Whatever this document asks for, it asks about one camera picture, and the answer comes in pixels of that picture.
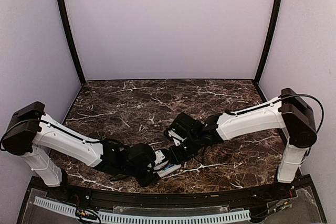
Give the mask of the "black front rail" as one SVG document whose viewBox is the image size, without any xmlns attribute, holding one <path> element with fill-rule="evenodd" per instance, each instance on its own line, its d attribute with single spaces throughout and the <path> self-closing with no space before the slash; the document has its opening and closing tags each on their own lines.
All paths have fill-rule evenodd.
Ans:
<svg viewBox="0 0 336 224">
<path fill-rule="evenodd" d="M 109 190 L 90 189 L 87 187 L 68 186 L 68 200 L 75 202 L 76 194 L 80 206 L 98 209 L 112 209 L 116 206 L 143 208 L 189 208 L 228 205 L 231 208 L 255 208 L 267 202 L 287 199 L 290 194 L 297 198 L 300 189 L 310 187 L 313 194 L 316 190 L 310 175 L 296 178 L 292 184 L 268 184 L 264 186 L 218 191 L 214 193 L 193 194 L 141 194 L 122 193 Z"/>
</svg>

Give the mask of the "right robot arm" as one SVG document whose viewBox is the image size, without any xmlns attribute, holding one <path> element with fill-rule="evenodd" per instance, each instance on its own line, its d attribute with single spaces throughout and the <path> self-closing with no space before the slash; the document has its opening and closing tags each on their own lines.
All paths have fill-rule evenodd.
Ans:
<svg viewBox="0 0 336 224">
<path fill-rule="evenodd" d="M 288 191 L 301 163 L 317 141 L 321 129 L 315 124 L 312 107 L 291 88 L 282 89 L 281 95 L 265 103 L 239 111 L 226 110 L 209 116 L 205 122 L 180 113 L 164 135 L 174 144 L 170 147 L 172 163 L 183 164 L 196 156 L 199 150 L 222 144 L 238 136 L 269 129 L 282 129 L 288 134 L 287 144 L 277 169 L 277 181 L 268 188 L 273 200 Z"/>
</svg>

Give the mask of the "black frame post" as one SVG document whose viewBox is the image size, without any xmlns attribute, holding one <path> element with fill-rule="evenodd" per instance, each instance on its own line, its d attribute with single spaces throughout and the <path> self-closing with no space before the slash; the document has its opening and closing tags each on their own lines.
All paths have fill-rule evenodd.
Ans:
<svg viewBox="0 0 336 224">
<path fill-rule="evenodd" d="M 256 85 L 259 85 L 265 66 L 266 66 L 266 62 L 268 59 L 268 55 L 270 52 L 270 48 L 271 48 L 271 44 L 272 44 L 272 40 L 274 37 L 274 33 L 276 30 L 276 24 L 277 24 L 277 20 L 278 20 L 278 15 L 279 15 L 279 10 L 280 10 L 280 5 L 281 5 L 281 0 L 274 0 L 273 5 L 272 5 L 272 10 L 271 10 L 271 16 L 270 16 L 270 21 L 269 21 L 269 25 L 268 25 L 268 30 L 267 30 L 267 34 L 266 34 L 266 38 L 265 38 L 265 43 L 263 46 L 263 50 L 261 52 L 261 56 L 260 56 L 260 61 L 258 64 L 258 68 L 254 77 L 254 82 Z"/>
<path fill-rule="evenodd" d="M 75 41 L 72 35 L 70 22 L 69 22 L 67 10 L 66 10 L 65 0 L 57 0 L 57 4 L 58 4 L 58 9 L 60 13 L 63 30 L 66 36 L 66 41 L 67 41 L 70 55 L 73 61 L 73 65 L 75 67 L 77 77 L 80 81 L 80 84 L 83 86 L 86 83 L 86 79 L 85 79 L 85 75 L 84 75 L 84 72 L 83 72 L 83 69 L 82 69 L 82 66 L 79 60 L 79 56 L 76 50 Z"/>
</svg>

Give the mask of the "right black frame post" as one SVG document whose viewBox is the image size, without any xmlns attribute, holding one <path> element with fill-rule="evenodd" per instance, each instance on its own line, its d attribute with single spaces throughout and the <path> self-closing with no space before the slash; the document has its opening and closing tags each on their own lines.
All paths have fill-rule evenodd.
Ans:
<svg viewBox="0 0 336 224">
<path fill-rule="evenodd" d="M 268 59 L 268 55 L 270 52 L 270 48 L 271 48 L 271 44 L 272 44 L 272 40 L 274 37 L 274 33 L 276 30 L 276 24 L 277 24 L 277 20 L 278 20 L 278 15 L 279 15 L 279 10 L 280 10 L 280 5 L 281 5 L 281 0 L 274 0 L 273 5 L 272 5 L 272 10 L 271 10 L 271 16 L 270 16 L 270 21 L 269 21 L 269 25 L 268 25 L 268 30 L 267 30 L 267 34 L 266 34 L 266 38 L 265 38 L 265 43 L 263 46 L 263 50 L 261 52 L 261 56 L 260 56 L 260 61 L 258 64 L 258 68 L 254 77 L 254 82 L 256 85 L 259 85 L 265 66 L 266 66 L 266 62 Z"/>
</svg>

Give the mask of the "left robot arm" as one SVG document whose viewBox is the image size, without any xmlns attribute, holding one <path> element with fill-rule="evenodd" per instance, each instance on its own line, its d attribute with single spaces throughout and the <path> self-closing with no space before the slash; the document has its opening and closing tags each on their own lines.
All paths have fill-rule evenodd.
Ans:
<svg viewBox="0 0 336 224">
<path fill-rule="evenodd" d="M 89 138 L 59 124 L 44 108 L 37 101 L 16 111 L 1 138 L 1 151 L 22 157 L 63 201 L 74 197 L 74 189 L 66 183 L 66 172 L 55 165 L 43 147 L 75 158 L 113 180 L 134 177 L 141 186 L 154 181 L 167 164 L 167 155 L 161 150 L 155 151 L 147 144 L 127 146 L 116 140 Z"/>
</svg>

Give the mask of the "left black frame post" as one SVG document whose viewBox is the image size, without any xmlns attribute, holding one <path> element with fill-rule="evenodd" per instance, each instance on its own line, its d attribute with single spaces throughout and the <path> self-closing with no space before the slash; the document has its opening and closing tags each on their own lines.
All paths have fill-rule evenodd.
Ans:
<svg viewBox="0 0 336 224">
<path fill-rule="evenodd" d="M 84 72 L 83 72 L 83 69 L 82 69 L 82 66 L 79 60 L 79 56 L 76 50 L 75 41 L 72 35 L 70 22 L 69 22 L 67 10 L 66 10 L 65 0 L 57 0 L 57 4 L 58 4 L 58 9 L 60 13 L 63 30 L 66 36 L 66 41 L 67 41 L 70 55 L 73 61 L 73 65 L 75 67 L 77 77 L 80 81 L 80 84 L 83 86 L 86 83 L 86 79 L 85 79 L 85 75 L 84 75 Z"/>
</svg>

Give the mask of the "white remote control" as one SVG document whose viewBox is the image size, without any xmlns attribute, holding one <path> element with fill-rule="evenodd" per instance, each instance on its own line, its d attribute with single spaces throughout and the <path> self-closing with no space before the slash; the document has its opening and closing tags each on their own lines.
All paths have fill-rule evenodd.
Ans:
<svg viewBox="0 0 336 224">
<path fill-rule="evenodd" d="M 175 167 L 172 167 L 172 168 L 170 168 L 170 169 L 167 169 L 167 170 L 161 170 L 161 171 L 158 171 L 158 172 L 156 172 L 157 174 L 158 174 L 158 176 L 160 177 L 160 178 L 162 178 L 162 177 L 165 177 L 165 176 L 167 176 L 167 175 L 169 175 L 170 173 L 172 173 L 172 172 L 174 172 L 174 171 L 176 171 L 176 170 L 178 170 L 178 169 L 180 169 L 181 168 L 181 164 L 179 164 L 179 165 L 175 165 Z"/>
</svg>

